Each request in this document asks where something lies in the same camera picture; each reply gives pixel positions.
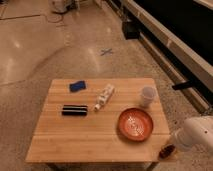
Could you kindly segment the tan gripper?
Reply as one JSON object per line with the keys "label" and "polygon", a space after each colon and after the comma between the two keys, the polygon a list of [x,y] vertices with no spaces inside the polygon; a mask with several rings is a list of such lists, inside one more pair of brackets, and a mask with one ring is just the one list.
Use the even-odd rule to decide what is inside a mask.
{"label": "tan gripper", "polygon": [[172,142],[167,142],[159,151],[159,159],[172,161],[177,158],[177,148]]}

